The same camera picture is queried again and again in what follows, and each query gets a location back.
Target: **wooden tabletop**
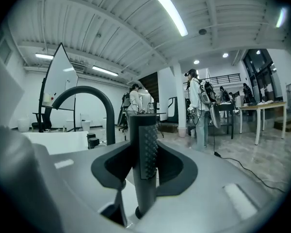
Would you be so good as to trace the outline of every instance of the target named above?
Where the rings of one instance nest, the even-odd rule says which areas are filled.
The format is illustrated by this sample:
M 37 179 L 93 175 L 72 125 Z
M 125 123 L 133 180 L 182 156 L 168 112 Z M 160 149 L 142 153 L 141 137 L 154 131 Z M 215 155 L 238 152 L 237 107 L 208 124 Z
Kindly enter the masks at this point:
M 239 109 L 241 110 L 256 110 L 256 109 L 263 109 L 263 107 L 268 107 L 268 106 L 284 106 L 287 102 L 278 102 L 278 103 L 268 103 L 268 104 L 261 104 L 261 105 L 253 105 L 253 106 L 243 106 L 240 107 Z

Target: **wooden table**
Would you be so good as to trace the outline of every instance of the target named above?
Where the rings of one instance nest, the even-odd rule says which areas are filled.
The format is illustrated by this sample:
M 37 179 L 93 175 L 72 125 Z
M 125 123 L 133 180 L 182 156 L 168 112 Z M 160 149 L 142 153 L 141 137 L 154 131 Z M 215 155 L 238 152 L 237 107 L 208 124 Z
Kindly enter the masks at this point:
M 287 109 L 286 109 L 286 102 L 278 102 L 278 103 L 269 103 L 269 104 L 262 104 L 262 105 L 254 105 L 254 106 L 244 106 L 240 107 L 241 111 L 241 128 L 240 128 L 240 134 L 243 132 L 243 112 L 242 111 L 257 111 L 257 134 L 256 134 L 256 141 L 255 144 L 259 144 L 259 138 L 260 138 L 260 129 L 261 129 L 261 110 L 263 112 L 263 126 L 262 131 L 264 131 L 265 128 L 265 109 L 271 109 L 276 107 L 283 107 L 283 126 L 282 126 L 282 133 L 281 138 L 285 138 L 285 132 L 286 132 L 286 124 L 287 124 Z

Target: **white pillar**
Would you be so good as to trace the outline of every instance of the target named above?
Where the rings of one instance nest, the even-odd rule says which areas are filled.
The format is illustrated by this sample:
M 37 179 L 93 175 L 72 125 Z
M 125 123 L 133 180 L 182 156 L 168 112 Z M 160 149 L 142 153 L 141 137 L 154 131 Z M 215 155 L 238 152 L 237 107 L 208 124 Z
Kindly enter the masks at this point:
M 178 113 L 179 113 L 179 129 L 186 129 L 186 111 L 185 111 L 185 97 L 182 83 L 182 72 L 179 62 L 173 64 L 175 81 L 176 81 L 176 92 L 178 100 Z

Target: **black railing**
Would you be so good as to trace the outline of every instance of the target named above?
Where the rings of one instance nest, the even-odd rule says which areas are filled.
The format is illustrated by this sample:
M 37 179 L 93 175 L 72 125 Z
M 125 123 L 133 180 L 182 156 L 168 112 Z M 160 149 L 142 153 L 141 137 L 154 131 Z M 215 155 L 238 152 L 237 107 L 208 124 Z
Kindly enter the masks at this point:
M 240 73 L 217 76 L 217 77 L 207 78 L 207 79 L 203 79 L 203 80 L 209 82 L 212 85 L 214 85 L 214 84 L 222 84 L 222 83 L 233 83 L 233 82 L 242 81 L 241 77 L 240 77 Z M 187 85 L 186 82 L 183 83 L 183 89 L 184 90 L 186 90 L 186 85 Z

